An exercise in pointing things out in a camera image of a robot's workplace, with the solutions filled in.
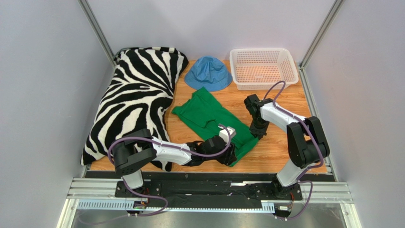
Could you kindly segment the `green t shirt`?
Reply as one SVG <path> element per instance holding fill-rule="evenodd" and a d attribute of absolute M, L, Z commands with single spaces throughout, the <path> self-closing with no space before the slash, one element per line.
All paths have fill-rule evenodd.
<path fill-rule="evenodd" d="M 231 167 L 236 165 L 259 141 L 250 133 L 250 128 L 246 124 L 224 108 L 204 87 L 193 92 L 191 99 L 185 104 L 174 107 L 172 113 L 203 140 L 217 135 L 220 131 L 219 124 L 235 129 L 236 135 L 231 142 L 235 145 L 236 161 L 231 163 Z"/>

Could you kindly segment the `white plastic basket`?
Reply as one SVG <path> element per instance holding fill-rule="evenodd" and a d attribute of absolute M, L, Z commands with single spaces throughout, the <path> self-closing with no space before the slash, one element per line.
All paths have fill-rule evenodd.
<path fill-rule="evenodd" d="M 285 48 L 239 48 L 230 51 L 230 68 L 238 90 L 268 90 L 279 81 L 285 87 L 299 81 L 291 53 Z"/>

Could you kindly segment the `blue bucket hat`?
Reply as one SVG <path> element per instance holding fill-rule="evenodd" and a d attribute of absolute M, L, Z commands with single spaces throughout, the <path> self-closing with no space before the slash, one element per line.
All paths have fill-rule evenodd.
<path fill-rule="evenodd" d="M 232 76 L 226 65 L 212 56 L 203 56 L 196 60 L 184 77 L 185 83 L 199 90 L 205 88 L 209 92 L 220 91 L 232 82 Z"/>

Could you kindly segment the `zebra striped pillow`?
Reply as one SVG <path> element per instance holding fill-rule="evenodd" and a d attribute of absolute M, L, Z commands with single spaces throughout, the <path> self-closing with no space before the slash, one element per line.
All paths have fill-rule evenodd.
<path fill-rule="evenodd" d="M 131 47 L 120 50 L 114 60 L 114 74 L 83 147 L 83 166 L 106 157 L 115 140 L 142 129 L 169 140 L 165 114 L 188 66 L 187 56 L 174 47 Z"/>

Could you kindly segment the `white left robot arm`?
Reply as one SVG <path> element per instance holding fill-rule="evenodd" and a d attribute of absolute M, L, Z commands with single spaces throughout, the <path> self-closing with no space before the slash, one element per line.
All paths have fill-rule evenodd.
<path fill-rule="evenodd" d="M 115 166 L 115 172 L 127 183 L 129 189 L 143 186 L 141 169 L 152 161 L 172 162 L 181 166 L 199 166 L 205 161 L 215 160 L 226 166 L 237 160 L 235 144 L 231 142 L 235 129 L 219 125 L 218 135 L 206 141 L 173 143 L 151 135 L 142 129 L 115 140 L 107 156 Z"/>

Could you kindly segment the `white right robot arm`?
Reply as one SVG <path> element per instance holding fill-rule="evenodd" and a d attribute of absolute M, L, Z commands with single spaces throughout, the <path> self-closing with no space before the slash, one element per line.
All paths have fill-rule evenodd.
<path fill-rule="evenodd" d="M 252 116 L 250 133 L 257 139 L 267 134 L 269 124 L 287 134 L 289 160 L 271 181 L 271 193 L 276 198 L 287 196 L 300 178 L 310 169 L 323 165 L 330 148 L 320 120 L 294 114 L 273 99 L 260 100 L 256 94 L 244 100 Z"/>

